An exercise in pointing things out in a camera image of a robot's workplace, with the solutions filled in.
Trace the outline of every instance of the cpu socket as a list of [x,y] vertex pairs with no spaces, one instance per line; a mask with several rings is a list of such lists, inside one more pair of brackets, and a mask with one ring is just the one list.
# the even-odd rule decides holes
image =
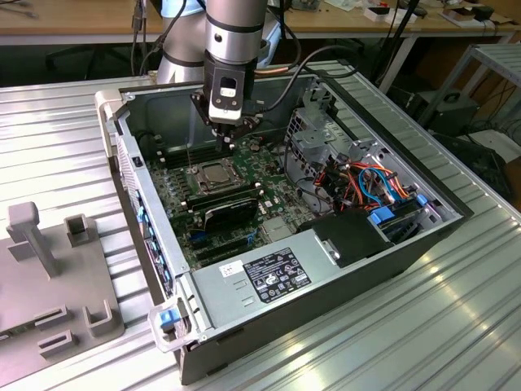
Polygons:
[[227,159],[195,165],[190,169],[202,194],[212,194],[244,183]]

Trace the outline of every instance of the blue latch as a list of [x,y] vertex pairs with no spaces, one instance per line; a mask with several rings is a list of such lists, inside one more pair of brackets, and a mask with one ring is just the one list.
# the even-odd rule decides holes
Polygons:
[[421,206],[425,206],[427,204],[428,199],[426,198],[426,196],[424,196],[423,194],[418,194],[418,196],[416,197],[416,201],[421,205]]
[[170,332],[173,330],[175,323],[182,320],[182,316],[177,308],[166,310],[160,313],[161,329],[164,332]]
[[143,214],[145,213],[145,209],[140,206],[139,207],[139,210],[138,210],[138,222],[142,222],[143,221]]
[[374,224],[378,225],[394,217],[394,213],[391,212],[389,207],[383,206],[382,208],[373,209],[370,215]]

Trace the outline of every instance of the power supply label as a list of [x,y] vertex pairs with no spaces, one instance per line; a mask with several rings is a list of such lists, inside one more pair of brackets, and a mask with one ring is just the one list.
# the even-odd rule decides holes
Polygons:
[[290,248],[246,263],[243,267],[263,303],[270,303],[311,283]]

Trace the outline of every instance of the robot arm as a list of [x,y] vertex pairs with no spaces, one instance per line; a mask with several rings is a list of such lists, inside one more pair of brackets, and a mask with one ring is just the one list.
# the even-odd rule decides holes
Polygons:
[[[177,14],[184,2],[176,1],[170,12]],[[171,79],[172,68],[175,82],[203,80],[192,100],[212,127],[218,149],[229,147],[238,127],[255,125],[253,118],[242,121],[243,105],[252,96],[266,7],[267,0],[208,0],[204,13],[196,0],[186,0],[186,15],[166,37],[158,82],[169,73]],[[171,20],[166,17],[165,26]]]

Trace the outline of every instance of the desk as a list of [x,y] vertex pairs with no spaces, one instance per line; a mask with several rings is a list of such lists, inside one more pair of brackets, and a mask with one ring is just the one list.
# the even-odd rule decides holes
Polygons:
[[[414,24],[405,28],[400,49],[391,63],[379,89],[387,93],[401,66],[419,37],[501,37],[500,43],[508,43],[519,26],[506,24],[495,29],[489,26],[460,28],[443,18],[442,8],[423,6],[428,12],[424,19],[418,18]],[[322,2],[317,12],[289,11],[286,23],[298,38],[381,38],[386,37],[390,24],[375,23],[363,16],[361,8],[343,11]]]
[[[29,1],[33,4],[29,10],[38,19],[0,11],[0,45],[132,42],[135,0]],[[163,20],[150,3],[147,14],[147,40],[153,42],[162,32]]]

